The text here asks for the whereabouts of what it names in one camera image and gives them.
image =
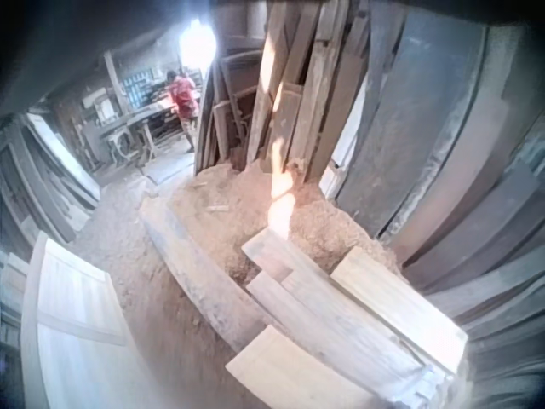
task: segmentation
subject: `sawdust pile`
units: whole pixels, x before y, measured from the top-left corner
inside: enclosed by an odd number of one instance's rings
[[[220,164],[200,173],[175,192],[171,208],[193,239],[240,285],[259,269],[242,252],[242,245],[267,226],[272,176],[256,162],[243,172]],[[396,274],[395,256],[327,202],[316,184],[291,191],[295,208],[290,220],[290,241],[324,271],[334,267],[355,245]]]

